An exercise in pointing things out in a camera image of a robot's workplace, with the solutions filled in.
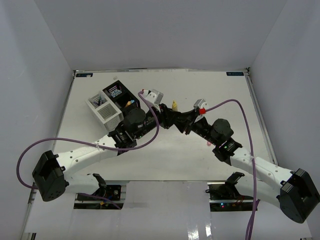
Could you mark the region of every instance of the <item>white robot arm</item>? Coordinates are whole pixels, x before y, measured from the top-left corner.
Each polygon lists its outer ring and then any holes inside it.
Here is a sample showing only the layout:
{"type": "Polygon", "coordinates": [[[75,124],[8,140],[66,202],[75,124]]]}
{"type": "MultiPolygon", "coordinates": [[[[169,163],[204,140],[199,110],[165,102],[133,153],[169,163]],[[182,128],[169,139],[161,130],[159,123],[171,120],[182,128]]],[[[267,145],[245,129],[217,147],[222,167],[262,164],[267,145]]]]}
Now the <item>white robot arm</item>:
{"type": "MultiPolygon", "coordinates": [[[[151,111],[145,113],[140,108],[138,99],[120,81],[115,84],[118,86],[116,92],[115,87],[111,85],[103,90],[104,95],[99,93],[98,102],[93,100],[88,102],[93,111],[97,112],[109,108],[111,106],[109,103],[112,103],[113,108],[118,108],[114,111],[119,114],[116,118],[108,116],[112,119],[112,124],[111,120],[106,121],[106,116],[103,121],[100,119],[109,133],[93,142],[96,147],[84,146],[56,155],[52,151],[42,154],[32,176],[44,201],[52,201],[64,192],[85,194],[103,192],[99,190],[114,183],[104,180],[97,173],[78,175],[77,172],[93,163],[123,154],[126,152],[123,149],[135,147],[136,140],[154,129],[158,123],[164,129],[175,125],[186,135],[192,131],[214,144],[213,153],[220,161],[248,173],[234,173],[225,182],[227,189],[233,191],[233,194],[253,196],[254,180],[251,176],[253,156],[231,138],[233,131],[227,120],[217,119],[212,125],[208,124],[204,117],[204,108],[207,107],[204,99],[198,100],[193,110],[182,113],[160,104],[162,93],[156,90],[143,90],[141,95],[144,101],[147,101],[155,111],[155,113],[151,111]],[[110,144],[111,138],[116,147],[112,150],[105,146],[105,143],[110,144]]],[[[293,221],[303,223],[320,202],[320,195],[309,174],[302,169],[294,172],[279,167],[260,157],[254,159],[258,178],[257,198],[280,208],[293,221]]]]}

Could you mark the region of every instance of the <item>wire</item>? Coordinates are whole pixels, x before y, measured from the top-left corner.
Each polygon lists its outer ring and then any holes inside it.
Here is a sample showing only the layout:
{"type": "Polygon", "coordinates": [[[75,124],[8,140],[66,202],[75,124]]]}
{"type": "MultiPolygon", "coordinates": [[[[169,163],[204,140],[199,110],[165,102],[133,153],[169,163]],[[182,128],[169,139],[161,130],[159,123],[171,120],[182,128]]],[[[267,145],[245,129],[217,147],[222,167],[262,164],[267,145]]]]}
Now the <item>wire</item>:
{"type": "Polygon", "coordinates": [[[245,196],[241,196],[234,204],[240,205],[240,204],[242,204],[242,202],[244,201],[244,199],[245,199],[245,196]]]}
{"type": "Polygon", "coordinates": [[[20,176],[20,164],[21,164],[21,161],[22,161],[22,158],[24,157],[24,155],[31,149],[33,148],[35,145],[38,145],[40,143],[43,143],[43,142],[47,142],[47,141],[65,141],[65,142],[72,142],[72,143],[77,143],[77,144],[83,144],[83,145],[87,145],[87,146],[91,146],[91,147],[99,147],[101,149],[106,149],[106,150],[112,150],[112,151],[131,151],[131,150],[138,150],[138,149],[141,149],[147,145],[149,145],[150,143],[152,143],[156,137],[158,136],[158,133],[159,133],[159,129],[160,129],[160,124],[159,124],[159,120],[157,118],[157,115],[156,113],[154,112],[154,110],[152,109],[152,106],[147,102],[147,100],[145,100],[143,97],[142,97],[142,93],[143,91],[140,91],[138,93],[138,96],[141,98],[141,100],[146,104],[146,106],[149,108],[150,112],[152,113],[153,117],[154,117],[154,120],[155,120],[155,123],[156,123],[156,131],[155,131],[155,134],[154,136],[146,143],[140,145],[140,146],[135,146],[135,147],[130,147],[130,148],[116,148],[116,147],[110,147],[110,146],[104,146],[104,145],[97,145],[95,143],[91,143],[91,142],[86,142],[86,141],[80,141],[80,140],[75,140],[75,139],[70,139],[70,138],[64,138],[64,137],[49,137],[49,138],[44,138],[44,139],[41,139],[39,141],[36,141],[34,143],[32,143],[30,146],[28,146],[20,155],[17,163],[16,163],[16,177],[18,178],[19,182],[25,186],[26,188],[29,188],[29,189],[38,189],[36,186],[31,186],[27,183],[25,183],[21,176],[20,176]]]}
{"type": "MultiPolygon", "coordinates": [[[[258,199],[255,203],[256,207],[258,207],[258,204],[260,202],[260,199],[258,199]]],[[[250,219],[249,219],[249,223],[246,226],[246,231],[245,231],[245,239],[248,239],[248,237],[251,238],[251,235],[249,236],[249,231],[252,233],[252,229],[253,229],[253,223],[251,224],[252,219],[254,218],[254,216],[251,215],[250,219]]]]}
{"type": "MultiPolygon", "coordinates": [[[[245,126],[246,126],[246,130],[248,132],[248,137],[249,137],[249,143],[250,143],[250,151],[251,151],[251,156],[254,156],[254,145],[252,142],[252,137],[251,137],[251,133],[250,133],[250,128],[249,128],[249,124],[248,124],[248,120],[247,120],[247,116],[245,114],[245,110],[242,107],[241,103],[236,100],[236,99],[228,99],[226,101],[223,101],[221,103],[219,103],[216,106],[210,107],[208,109],[206,109],[206,112],[209,112],[211,110],[214,110],[226,103],[230,103],[230,102],[235,102],[239,105],[243,118],[244,118],[244,122],[245,122],[245,126]]],[[[255,158],[252,158],[252,172],[253,172],[253,204],[252,204],[252,214],[251,217],[249,219],[248,225],[247,225],[247,229],[249,229],[248,231],[248,235],[246,234],[245,239],[246,240],[250,240],[251,239],[251,235],[252,235],[252,230],[253,230],[253,226],[254,226],[254,221],[255,221],[255,214],[256,214],[256,209],[257,209],[257,174],[256,174],[256,162],[255,162],[255,158]]]]}
{"type": "Polygon", "coordinates": [[[78,193],[79,195],[85,196],[85,197],[91,197],[91,198],[95,198],[95,199],[102,199],[105,200],[109,203],[111,203],[112,205],[114,205],[117,209],[121,209],[117,204],[115,204],[113,201],[111,201],[110,199],[103,197],[103,196],[93,196],[90,194],[86,194],[86,193],[78,193]]]}
{"type": "Polygon", "coordinates": [[[107,190],[106,189],[104,189],[104,194],[102,195],[102,197],[104,197],[105,195],[106,195],[106,193],[107,193],[107,190]]]}

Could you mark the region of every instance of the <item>purple cable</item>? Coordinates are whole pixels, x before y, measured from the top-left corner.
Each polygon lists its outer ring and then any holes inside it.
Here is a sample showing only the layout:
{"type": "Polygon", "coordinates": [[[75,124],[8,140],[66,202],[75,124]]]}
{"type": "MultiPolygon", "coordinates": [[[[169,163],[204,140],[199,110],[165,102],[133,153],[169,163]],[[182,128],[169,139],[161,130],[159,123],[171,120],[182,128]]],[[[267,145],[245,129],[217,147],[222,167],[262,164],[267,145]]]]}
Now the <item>purple cable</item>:
{"type": "MultiPolygon", "coordinates": [[[[223,102],[219,103],[216,106],[210,107],[209,109],[206,110],[206,112],[214,110],[214,109],[216,109],[216,108],[218,108],[218,107],[220,107],[220,106],[222,106],[222,105],[224,105],[226,103],[229,103],[229,102],[236,102],[239,105],[240,109],[241,109],[241,112],[242,112],[242,115],[243,115],[243,118],[244,118],[244,122],[245,122],[245,126],[246,126],[246,129],[247,129],[247,132],[248,132],[251,155],[254,156],[254,146],[253,146],[253,142],[252,142],[252,137],[251,137],[251,133],[250,133],[250,129],[249,129],[248,120],[247,120],[247,117],[246,117],[246,114],[245,114],[245,110],[244,110],[244,108],[242,107],[241,103],[238,100],[229,99],[229,100],[223,101],[223,102]]],[[[256,162],[255,162],[254,158],[252,158],[252,173],[253,173],[253,204],[252,204],[252,214],[251,214],[251,217],[250,217],[248,225],[247,225],[248,234],[247,234],[247,232],[245,234],[245,239],[246,240],[250,240],[251,239],[252,230],[253,230],[254,221],[255,221],[255,214],[256,214],[256,209],[257,209],[257,174],[256,174],[256,162]]]]}
{"type": "MultiPolygon", "coordinates": [[[[152,106],[149,105],[149,103],[142,97],[142,93],[143,91],[140,91],[138,93],[138,96],[141,98],[141,100],[146,104],[146,106],[149,108],[150,112],[152,113],[153,117],[154,117],[154,120],[155,120],[155,123],[156,123],[156,132],[154,134],[154,136],[146,143],[140,145],[140,146],[135,146],[135,147],[130,147],[130,148],[116,148],[116,147],[110,147],[110,146],[103,146],[103,145],[98,145],[99,148],[101,149],[107,149],[107,150],[112,150],[112,151],[131,151],[131,150],[137,150],[137,149],[141,149],[147,145],[149,145],[151,142],[153,142],[158,133],[159,133],[159,129],[160,129],[160,124],[159,124],[159,121],[158,121],[158,118],[157,118],[157,115],[156,113],[154,112],[154,110],[152,109],[152,106]]],[[[31,186],[31,185],[28,185],[26,184],[21,176],[20,176],[20,164],[21,164],[21,160],[22,158],[24,157],[24,155],[32,148],[34,147],[35,145],[38,145],[40,143],[43,143],[43,142],[47,142],[47,141],[66,141],[66,142],[72,142],[72,143],[77,143],[77,144],[83,144],[83,145],[88,145],[88,146],[91,146],[91,147],[97,147],[96,144],[94,143],[91,143],[91,142],[86,142],[86,141],[80,141],[80,140],[75,140],[75,139],[70,139],[70,138],[64,138],[64,137],[49,137],[49,138],[44,138],[44,139],[41,139],[39,141],[36,141],[34,142],[33,144],[31,144],[30,146],[28,146],[20,155],[19,159],[18,159],[18,162],[16,163],[16,176],[19,180],[19,182],[29,188],[29,189],[38,189],[36,186],[31,186]]]]}
{"type": "Polygon", "coordinates": [[[78,193],[79,195],[85,196],[85,197],[91,197],[91,198],[95,198],[95,199],[102,199],[105,200],[109,203],[111,203],[112,205],[114,205],[117,209],[121,209],[117,204],[115,204],[113,201],[111,201],[110,199],[103,197],[103,196],[93,196],[90,194],[86,194],[86,193],[78,193]]]}
{"type": "MultiPolygon", "coordinates": [[[[260,199],[258,199],[258,200],[255,202],[255,207],[256,207],[256,208],[258,207],[259,202],[260,202],[260,199]]],[[[252,222],[252,219],[253,219],[253,218],[255,218],[255,216],[253,216],[253,215],[251,214],[250,219],[249,219],[249,223],[248,223],[248,225],[246,226],[245,239],[248,239],[249,230],[250,230],[250,232],[252,233],[253,224],[251,224],[251,222],[252,222]]]]}

